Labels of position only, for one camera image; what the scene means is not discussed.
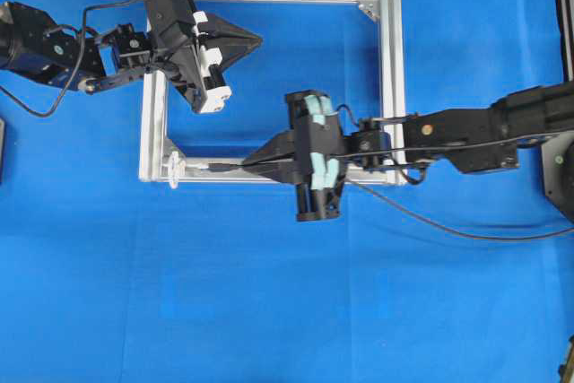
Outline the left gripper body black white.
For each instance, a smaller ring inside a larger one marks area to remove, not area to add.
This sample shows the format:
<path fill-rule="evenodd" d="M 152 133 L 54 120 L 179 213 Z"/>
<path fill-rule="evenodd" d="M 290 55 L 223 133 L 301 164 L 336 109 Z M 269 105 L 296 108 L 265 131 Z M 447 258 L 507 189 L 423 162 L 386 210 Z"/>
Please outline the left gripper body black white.
<path fill-rule="evenodd" d="M 174 52 L 160 48 L 151 34 L 154 59 L 164 64 L 162 70 L 174 87 L 187 100 L 196 114 L 216 113 L 224 108 L 225 101 L 231 96 L 226 83 L 211 83 L 210 65 L 213 53 L 201 40 L 206 37 L 206 12 L 196 8 L 194 0 L 188 0 L 193 12 L 194 36 Z"/>

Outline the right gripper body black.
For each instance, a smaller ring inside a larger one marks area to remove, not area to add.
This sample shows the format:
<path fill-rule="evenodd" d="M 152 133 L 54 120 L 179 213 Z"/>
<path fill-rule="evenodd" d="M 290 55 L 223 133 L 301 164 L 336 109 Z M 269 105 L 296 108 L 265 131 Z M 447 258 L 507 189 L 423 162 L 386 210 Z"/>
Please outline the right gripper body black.
<path fill-rule="evenodd" d="M 340 215 L 346 165 L 344 133 L 330 97 L 320 91 L 299 91 L 285 96 L 293 137 L 297 220 L 315 222 Z"/>

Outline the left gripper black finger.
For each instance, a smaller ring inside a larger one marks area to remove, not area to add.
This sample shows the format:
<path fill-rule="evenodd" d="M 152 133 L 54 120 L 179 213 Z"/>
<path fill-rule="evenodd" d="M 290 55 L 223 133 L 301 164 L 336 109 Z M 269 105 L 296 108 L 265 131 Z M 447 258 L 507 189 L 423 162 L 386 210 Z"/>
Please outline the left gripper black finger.
<path fill-rule="evenodd" d="M 263 43 L 261 38 L 217 38 L 210 40 L 213 63 L 210 65 L 211 83 L 225 83 L 222 73 L 251 54 Z"/>
<path fill-rule="evenodd" d="M 223 48 L 226 51 L 251 52 L 263 44 L 263 38 L 245 30 L 222 17 L 207 13 L 205 45 Z"/>

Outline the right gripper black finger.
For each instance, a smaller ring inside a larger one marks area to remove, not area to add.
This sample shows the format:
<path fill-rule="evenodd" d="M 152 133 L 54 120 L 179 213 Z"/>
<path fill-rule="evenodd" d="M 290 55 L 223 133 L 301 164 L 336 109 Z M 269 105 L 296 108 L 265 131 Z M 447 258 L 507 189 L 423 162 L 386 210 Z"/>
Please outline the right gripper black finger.
<path fill-rule="evenodd" d="M 250 174 L 268 178 L 283 184 L 298 184 L 299 172 L 293 161 L 265 162 L 243 165 L 242 169 Z"/>
<path fill-rule="evenodd" d="M 289 159 L 295 153 L 294 134 L 292 130 L 283 131 L 267 141 L 259 149 L 243 160 L 243 166 L 258 163 Z"/>

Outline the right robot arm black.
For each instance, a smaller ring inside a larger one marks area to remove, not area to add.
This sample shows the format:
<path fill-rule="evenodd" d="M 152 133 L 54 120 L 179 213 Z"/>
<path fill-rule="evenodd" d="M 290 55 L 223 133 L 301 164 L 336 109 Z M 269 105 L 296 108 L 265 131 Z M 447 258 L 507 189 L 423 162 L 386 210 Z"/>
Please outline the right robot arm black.
<path fill-rule="evenodd" d="M 297 219 L 334 219 L 349 165 L 367 172 L 416 169 L 447 159 L 465 174 L 511 169 L 517 150 L 573 129 L 573 84 L 511 93 L 487 109 L 446 109 L 402 118 L 364 118 L 345 135 L 323 92 L 286 95 L 289 127 L 241 167 L 296 190 Z"/>

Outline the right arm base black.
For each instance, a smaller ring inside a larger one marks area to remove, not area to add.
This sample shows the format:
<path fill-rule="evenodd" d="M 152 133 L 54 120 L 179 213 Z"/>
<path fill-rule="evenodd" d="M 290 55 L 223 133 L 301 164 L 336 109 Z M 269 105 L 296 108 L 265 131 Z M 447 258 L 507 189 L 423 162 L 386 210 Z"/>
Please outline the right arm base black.
<path fill-rule="evenodd" d="M 542 145 L 544 194 L 573 222 L 573 132 L 562 133 Z"/>

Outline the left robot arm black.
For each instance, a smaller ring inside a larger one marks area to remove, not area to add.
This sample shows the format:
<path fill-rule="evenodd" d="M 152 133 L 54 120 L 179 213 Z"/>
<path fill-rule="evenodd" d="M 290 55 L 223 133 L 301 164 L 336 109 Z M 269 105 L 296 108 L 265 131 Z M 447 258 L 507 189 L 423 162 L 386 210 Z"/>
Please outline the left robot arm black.
<path fill-rule="evenodd" d="M 197 114 L 221 110 L 231 96 L 223 73 L 259 48 L 262 38 L 186 0 L 191 31 L 170 46 L 158 31 L 130 23 L 99 33 L 56 23 L 46 12 L 17 2 L 1 5 L 1 67 L 62 93 L 94 94 L 165 75 Z"/>

